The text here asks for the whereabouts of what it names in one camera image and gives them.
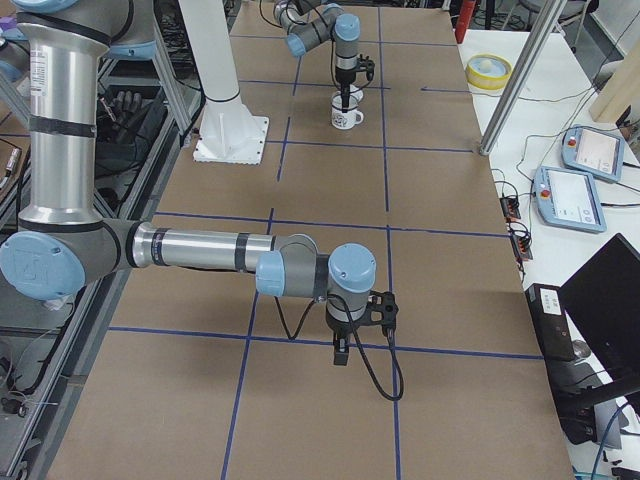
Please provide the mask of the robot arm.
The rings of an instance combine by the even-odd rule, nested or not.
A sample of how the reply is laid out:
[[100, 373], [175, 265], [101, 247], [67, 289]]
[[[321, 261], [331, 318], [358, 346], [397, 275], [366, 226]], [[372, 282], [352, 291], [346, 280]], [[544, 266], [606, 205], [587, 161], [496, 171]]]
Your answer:
[[[143, 200], [148, 220], [132, 213], [111, 217], [94, 206], [99, 63], [150, 59], [159, 52], [154, 1], [11, 1], [29, 43], [31, 188], [18, 214], [18, 231], [1, 246], [1, 272], [21, 294], [52, 301], [122, 270], [155, 265], [204, 272], [255, 275], [258, 293], [278, 299], [326, 302], [333, 331], [334, 364], [346, 365], [352, 336], [373, 326], [376, 260], [357, 243], [322, 254], [305, 234], [180, 230], [154, 226], [158, 200]], [[257, 165], [269, 119], [244, 104], [230, 42], [224, 1], [179, 1], [199, 76], [202, 123], [194, 160]], [[346, 113], [357, 75], [373, 79], [370, 59], [360, 54], [358, 16], [322, 1], [277, 1], [276, 28], [295, 57], [325, 42], [334, 47], [338, 106]]]
[[294, 57], [302, 57], [326, 41], [334, 43], [335, 79], [339, 84], [341, 110], [349, 107], [351, 85], [366, 70], [359, 53], [361, 24], [358, 16], [336, 3], [323, 1], [276, 1], [276, 24], [286, 32], [286, 44]]

